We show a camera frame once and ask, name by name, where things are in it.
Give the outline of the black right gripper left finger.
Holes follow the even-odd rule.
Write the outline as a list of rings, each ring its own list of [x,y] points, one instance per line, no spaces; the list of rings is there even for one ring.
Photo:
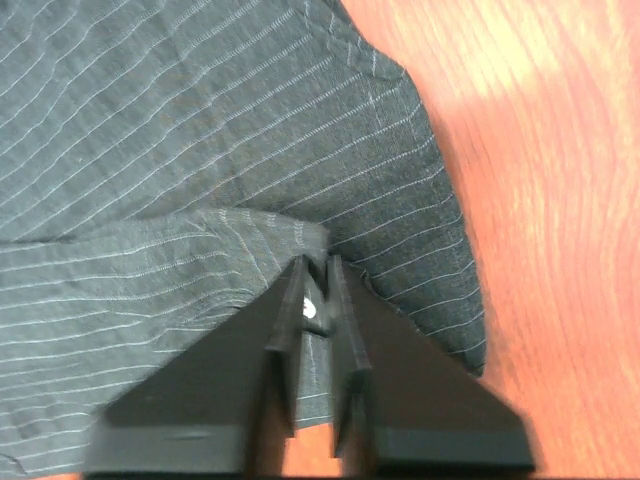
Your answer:
[[[306,260],[109,403],[85,475],[278,475],[295,430]]]

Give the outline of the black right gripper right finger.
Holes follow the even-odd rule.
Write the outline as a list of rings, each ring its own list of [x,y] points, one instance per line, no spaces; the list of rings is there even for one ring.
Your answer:
[[[327,265],[333,450],[345,473],[532,473],[521,417],[374,295]]]

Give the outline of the dark pinstriped long sleeve shirt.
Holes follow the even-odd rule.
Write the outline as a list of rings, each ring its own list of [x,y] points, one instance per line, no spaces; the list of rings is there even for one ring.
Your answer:
[[[1,475],[337,254],[471,373],[484,308],[409,74],[337,1],[1,5]]]

